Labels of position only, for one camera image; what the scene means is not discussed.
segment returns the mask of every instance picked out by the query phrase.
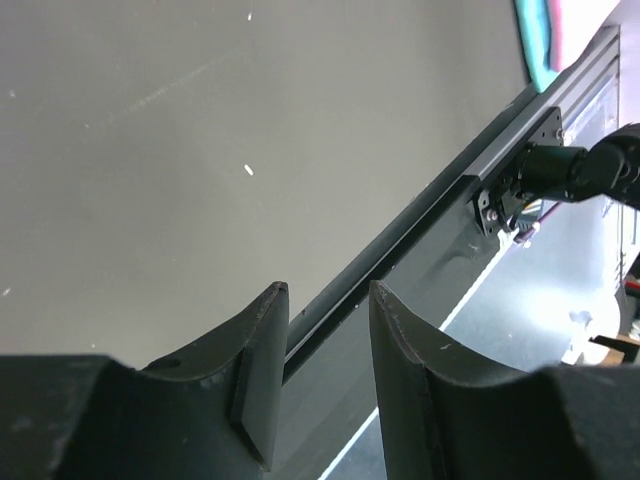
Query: teal fabric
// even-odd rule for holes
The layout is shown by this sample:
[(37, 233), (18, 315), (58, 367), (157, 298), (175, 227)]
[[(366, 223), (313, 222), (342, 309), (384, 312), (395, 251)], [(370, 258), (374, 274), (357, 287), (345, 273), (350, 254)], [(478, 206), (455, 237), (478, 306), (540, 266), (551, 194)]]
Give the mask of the teal fabric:
[(551, 21), (546, 0), (515, 0), (520, 37), (531, 81), (538, 93), (544, 92), (558, 73), (551, 69)]

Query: black curved plastic part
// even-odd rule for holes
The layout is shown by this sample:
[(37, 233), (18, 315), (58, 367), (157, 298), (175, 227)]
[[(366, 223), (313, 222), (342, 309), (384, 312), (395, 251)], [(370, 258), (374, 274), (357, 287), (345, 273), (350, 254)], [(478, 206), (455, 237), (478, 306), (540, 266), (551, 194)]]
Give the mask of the black curved plastic part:
[(106, 356), (0, 357), (0, 479), (259, 479), (289, 320), (274, 283), (142, 371)]
[(636, 368), (526, 375), (432, 327), (379, 282), (370, 299), (389, 480), (640, 478)]
[(597, 194), (639, 209), (640, 123), (626, 125), (600, 140), (576, 175), (578, 182)]

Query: bolt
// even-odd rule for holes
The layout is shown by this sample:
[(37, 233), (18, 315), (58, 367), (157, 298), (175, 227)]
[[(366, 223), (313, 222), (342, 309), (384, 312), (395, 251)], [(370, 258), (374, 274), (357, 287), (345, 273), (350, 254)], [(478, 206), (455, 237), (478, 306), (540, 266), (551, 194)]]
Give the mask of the bolt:
[(487, 210), (486, 219), (489, 222), (495, 222), (496, 220), (498, 220), (498, 212), (492, 209)]

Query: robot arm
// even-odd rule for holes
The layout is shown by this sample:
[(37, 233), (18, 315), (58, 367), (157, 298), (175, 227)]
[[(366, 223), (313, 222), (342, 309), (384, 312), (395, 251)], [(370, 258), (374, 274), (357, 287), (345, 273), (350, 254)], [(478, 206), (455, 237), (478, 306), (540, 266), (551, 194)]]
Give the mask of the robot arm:
[(507, 231), (538, 199), (576, 203), (607, 195), (640, 210), (640, 124), (620, 128), (591, 150), (529, 144), (497, 185), (489, 194), (490, 208)]

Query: metal bracket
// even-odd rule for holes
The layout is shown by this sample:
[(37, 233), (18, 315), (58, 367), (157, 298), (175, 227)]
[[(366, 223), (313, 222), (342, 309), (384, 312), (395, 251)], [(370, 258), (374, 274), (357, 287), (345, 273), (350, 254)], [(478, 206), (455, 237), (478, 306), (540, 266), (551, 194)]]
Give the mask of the metal bracket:
[(476, 221), (484, 235), (497, 235), (501, 229), (511, 230), (508, 220), (524, 201), (519, 196), (517, 160), (524, 149), (533, 145), (564, 145), (560, 108), (548, 110), (536, 126), (523, 136), (518, 146), (505, 156), (498, 175), (475, 196)]

